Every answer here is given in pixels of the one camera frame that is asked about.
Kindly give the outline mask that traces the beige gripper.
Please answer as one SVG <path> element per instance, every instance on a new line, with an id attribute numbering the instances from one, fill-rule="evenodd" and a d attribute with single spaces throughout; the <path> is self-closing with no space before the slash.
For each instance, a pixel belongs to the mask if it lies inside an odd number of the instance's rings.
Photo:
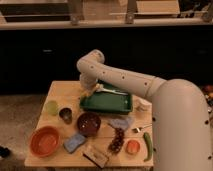
<path id="1" fill-rule="evenodd" d="M 97 79 L 86 74 L 81 74 L 79 77 L 82 88 L 88 93 L 92 94 L 95 91 Z"/>

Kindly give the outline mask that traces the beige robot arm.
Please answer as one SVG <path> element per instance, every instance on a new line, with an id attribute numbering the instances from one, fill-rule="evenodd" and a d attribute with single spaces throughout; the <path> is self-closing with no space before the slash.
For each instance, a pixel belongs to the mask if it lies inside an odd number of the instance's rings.
<path id="1" fill-rule="evenodd" d="M 165 80 L 104 61 L 97 49 L 81 57 L 80 83 L 90 90 L 102 80 L 152 103 L 154 171 L 213 171 L 208 104 L 202 91 L 184 79 Z"/>

